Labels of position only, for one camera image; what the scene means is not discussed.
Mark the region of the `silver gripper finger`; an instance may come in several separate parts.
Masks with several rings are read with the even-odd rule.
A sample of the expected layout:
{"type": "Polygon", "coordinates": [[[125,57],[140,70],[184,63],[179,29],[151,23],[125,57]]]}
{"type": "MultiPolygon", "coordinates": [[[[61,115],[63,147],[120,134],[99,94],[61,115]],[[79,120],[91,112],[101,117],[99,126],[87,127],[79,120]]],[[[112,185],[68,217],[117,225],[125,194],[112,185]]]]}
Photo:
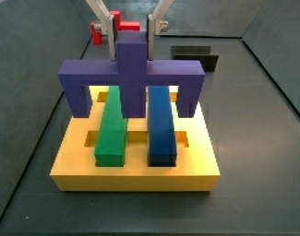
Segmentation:
{"type": "Polygon", "coordinates": [[[115,16],[111,14],[104,0],[87,0],[88,4],[101,21],[101,30],[103,34],[108,36],[108,43],[109,43],[109,54],[111,59],[116,60],[116,20],[115,16]]]}
{"type": "Polygon", "coordinates": [[[168,22],[164,21],[167,12],[175,0],[160,0],[152,14],[148,14],[148,58],[153,59],[155,38],[168,31],[168,22]]]}

